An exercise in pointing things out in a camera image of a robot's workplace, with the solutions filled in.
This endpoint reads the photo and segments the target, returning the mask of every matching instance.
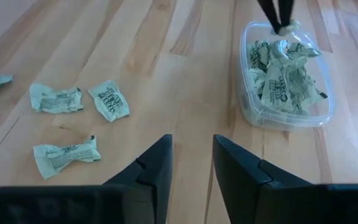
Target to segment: clear plastic container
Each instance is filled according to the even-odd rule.
[[[251,22],[243,31],[240,39],[240,69],[237,73],[237,92],[242,114],[251,124],[261,128],[293,131],[295,128],[318,127],[326,124],[334,113],[334,96],[329,77],[329,70],[322,55],[309,58],[306,70],[314,80],[317,89],[325,93],[328,98],[310,107],[309,116],[283,113],[264,106],[252,85],[246,45],[256,40],[287,40],[300,42],[304,45],[319,49],[312,37],[302,30],[296,30],[285,37],[270,34],[272,26],[266,22]]]

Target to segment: wooden floor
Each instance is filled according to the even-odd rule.
[[[322,128],[267,131],[243,120],[234,75],[256,0],[0,0],[0,185],[100,184],[165,133],[175,140],[169,224],[229,223],[211,169],[223,134],[313,183],[358,182],[358,0],[299,0],[293,17],[330,66],[336,114]],[[115,80],[131,115],[36,113],[29,85],[87,90]],[[102,160],[43,180],[32,147],[98,138]]]

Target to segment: wooden table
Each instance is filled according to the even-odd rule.
[[[358,0],[297,1],[294,18],[329,63],[336,114],[323,128],[267,131],[244,121],[234,75],[256,0],[0,0],[0,185],[101,184],[165,133],[175,140],[169,223],[228,223],[211,168],[213,134],[313,183],[358,182]],[[37,113],[31,83],[87,90],[115,80],[131,108]],[[32,147],[98,138],[102,160],[43,180]]]

